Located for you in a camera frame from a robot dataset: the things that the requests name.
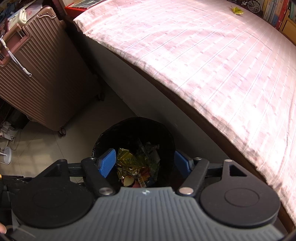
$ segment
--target striped bed sheet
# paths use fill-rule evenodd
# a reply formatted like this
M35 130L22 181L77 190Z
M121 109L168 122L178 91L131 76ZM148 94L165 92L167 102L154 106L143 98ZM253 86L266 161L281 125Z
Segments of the striped bed sheet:
M226 0L107 0L82 32L201 113L256 167L296 223L296 47Z

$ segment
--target tile floor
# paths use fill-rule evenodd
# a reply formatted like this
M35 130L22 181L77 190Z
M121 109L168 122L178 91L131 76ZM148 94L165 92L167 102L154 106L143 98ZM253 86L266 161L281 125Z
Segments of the tile floor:
M29 122L11 145L12 160L0 164L2 175L35 177L51 163L66 159L68 163L80 162L91 156L95 142L102 132L126 118L135 116L128 106L108 86L104 87L105 100L87 104L65 127L67 135L59 137L37 122ZM82 178L72 177L73 182Z

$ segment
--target rose gold suitcase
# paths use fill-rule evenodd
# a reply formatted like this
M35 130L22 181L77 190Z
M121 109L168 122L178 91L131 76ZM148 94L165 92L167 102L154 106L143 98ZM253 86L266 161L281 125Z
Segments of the rose gold suitcase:
M3 40L32 76L0 43L0 97L42 125L60 130L100 93L98 81L51 7L43 7L22 28L15 25Z

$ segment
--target white strap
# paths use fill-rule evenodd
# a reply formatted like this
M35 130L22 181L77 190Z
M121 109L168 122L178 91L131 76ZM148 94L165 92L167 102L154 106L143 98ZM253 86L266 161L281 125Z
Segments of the white strap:
M26 70L26 68L24 68L24 67L20 64L20 62L17 60L17 58L16 58L16 57L10 52L9 48L7 48L6 43L5 43L5 41L3 40L2 37L0 38L0 42L2 43L3 47L6 49L6 51L8 52L8 54L10 55L11 59L12 59L16 64L18 64L18 65L21 67L21 69L23 70L23 72L24 72L26 75L28 75L29 77L31 77L32 74L29 73L29 72Z

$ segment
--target white round stand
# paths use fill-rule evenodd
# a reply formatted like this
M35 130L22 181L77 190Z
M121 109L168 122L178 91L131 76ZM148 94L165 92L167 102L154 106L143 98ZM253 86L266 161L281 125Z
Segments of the white round stand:
M10 147L5 147L4 152L0 152L0 156L3 156L4 162L1 162L2 164L8 165L11 162L11 156L12 156L12 151Z

